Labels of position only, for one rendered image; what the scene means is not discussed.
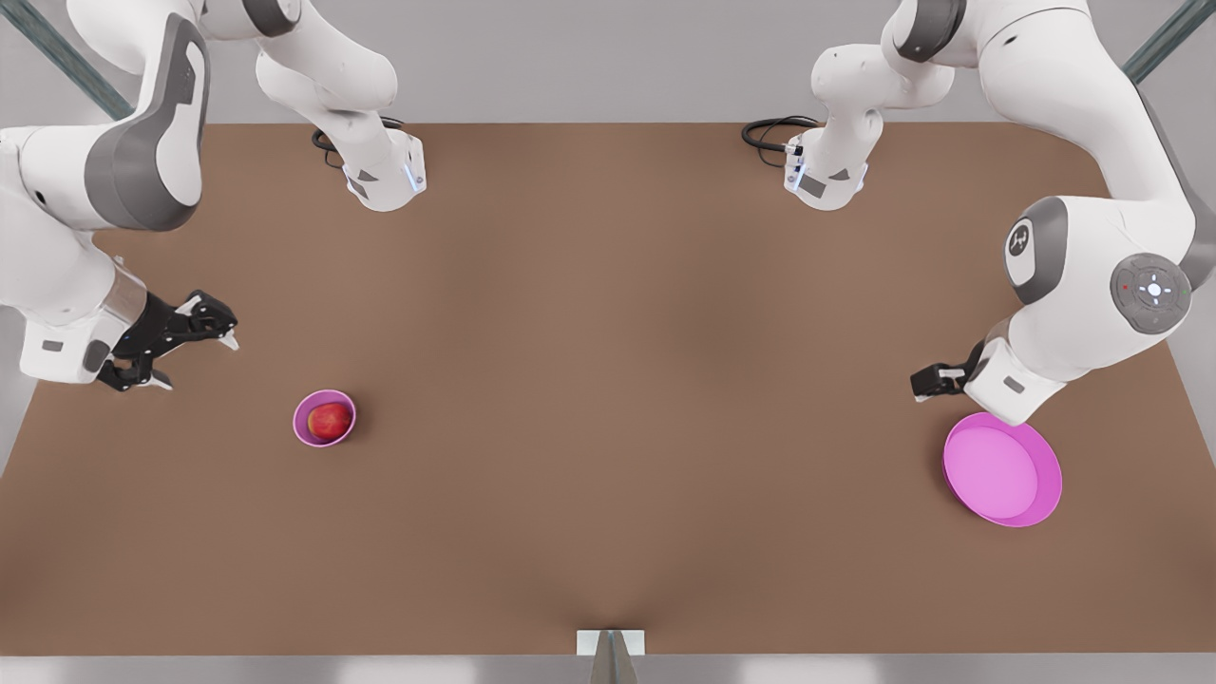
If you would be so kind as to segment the pink plate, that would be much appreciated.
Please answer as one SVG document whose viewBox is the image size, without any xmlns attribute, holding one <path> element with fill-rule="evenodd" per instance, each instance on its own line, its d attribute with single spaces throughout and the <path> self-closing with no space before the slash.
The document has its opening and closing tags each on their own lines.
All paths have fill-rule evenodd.
<svg viewBox="0 0 1216 684">
<path fill-rule="evenodd" d="M 1009 426 L 987 413 L 955 424 L 941 467 L 957 501 L 989 523 L 1043 523 L 1062 499 L 1062 467 L 1048 441 L 1034 426 Z"/>
</svg>

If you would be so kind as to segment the red apple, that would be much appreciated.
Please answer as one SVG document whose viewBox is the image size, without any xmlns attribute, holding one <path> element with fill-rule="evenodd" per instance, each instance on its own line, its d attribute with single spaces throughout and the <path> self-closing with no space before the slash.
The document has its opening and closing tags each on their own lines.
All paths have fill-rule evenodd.
<svg viewBox="0 0 1216 684">
<path fill-rule="evenodd" d="M 330 402 L 313 408 L 306 416 L 306 431 L 313 441 L 326 443 L 338 441 L 351 428 L 351 409 L 347 404 Z"/>
</svg>

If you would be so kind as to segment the silver frame post with foot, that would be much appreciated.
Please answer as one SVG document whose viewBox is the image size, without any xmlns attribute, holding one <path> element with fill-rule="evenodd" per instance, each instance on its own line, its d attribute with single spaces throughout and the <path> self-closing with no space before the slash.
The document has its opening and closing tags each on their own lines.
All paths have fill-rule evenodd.
<svg viewBox="0 0 1216 684">
<path fill-rule="evenodd" d="M 644 630 L 578 630 L 575 654 L 592 657 L 589 684 L 638 684 L 634 656 L 646 654 Z"/>
</svg>

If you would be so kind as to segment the small purple bowl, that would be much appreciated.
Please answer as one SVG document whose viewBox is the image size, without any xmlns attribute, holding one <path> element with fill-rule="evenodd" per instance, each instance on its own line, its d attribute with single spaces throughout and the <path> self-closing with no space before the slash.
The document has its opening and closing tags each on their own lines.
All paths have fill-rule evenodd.
<svg viewBox="0 0 1216 684">
<path fill-rule="evenodd" d="M 338 445 L 338 443 L 340 443 L 343 439 L 347 439 L 347 437 L 349 434 L 351 434 L 351 428 L 349 428 L 349 431 L 347 432 L 347 434 L 344 434 L 342 438 L 339 438 L 338 441 L 334 441 L 334 442 L 326 443 L 326 445 L 322 445 L 322 443 L 319 443 L 317 441 L 314 441 L 313 437 L 310 437 L 308 434 L 308 431 L 306 431 L 306 416 L 308 416 L 308 414 L 310 411 L 313 411 L 313 408 L 321 407 L 321 404 L 326 404 L 326 403 L 330 403 L 330 402 L 337 402 L 337 403 L 347 404 L 347 407 L 349 407 L 349 409 L 351 409 L 351 415 L 353 415 L 353 417 L 351 417 L 351 428 L 353 428 L 353 425 L 355 425 L 356 416 L 358 416 L 356 407 L 353 403 L 351 398 L 349 396 L 347 396 L 347 393 L 339 392 L 339 389 L 319 389 L 317 392 L 313 392 L 313 394 L 306 396 L 298 404 L 298 407 L 295 407 L 295 411 L 293 414 L 293 431 L 295 433 L 295 438 L 298 438 L 302 443 L 304 443 L 304 445 L 310 445 L 310 447 Z"/>
</svg>

